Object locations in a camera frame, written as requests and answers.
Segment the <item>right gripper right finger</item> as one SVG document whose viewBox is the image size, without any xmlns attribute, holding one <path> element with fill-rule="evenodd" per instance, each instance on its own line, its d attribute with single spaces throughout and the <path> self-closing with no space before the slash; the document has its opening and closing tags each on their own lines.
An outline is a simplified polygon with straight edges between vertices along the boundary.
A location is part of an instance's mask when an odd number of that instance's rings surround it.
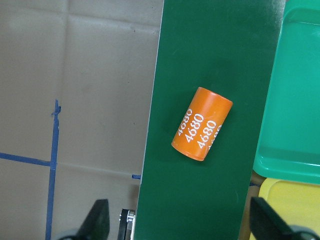
<svg viewBox="0 0 320 240">
<path fill-rule="evenodd" d="M 249 227 L 256 240 L 303 240 L 262 197 L 250 200 Z"/>
</svg>

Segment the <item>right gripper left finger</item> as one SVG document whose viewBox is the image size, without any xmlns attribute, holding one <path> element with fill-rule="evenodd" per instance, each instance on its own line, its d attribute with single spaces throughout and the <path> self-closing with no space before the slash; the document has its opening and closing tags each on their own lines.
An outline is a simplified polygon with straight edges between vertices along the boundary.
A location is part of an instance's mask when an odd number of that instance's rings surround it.
<svg viewBox="0 0 320 240">
<path fill-rule="evenodd" d="M 75 234 L 76 240 L 107 240 L 110 233 L 108 199 L 98 199 Z"/>
</svg>

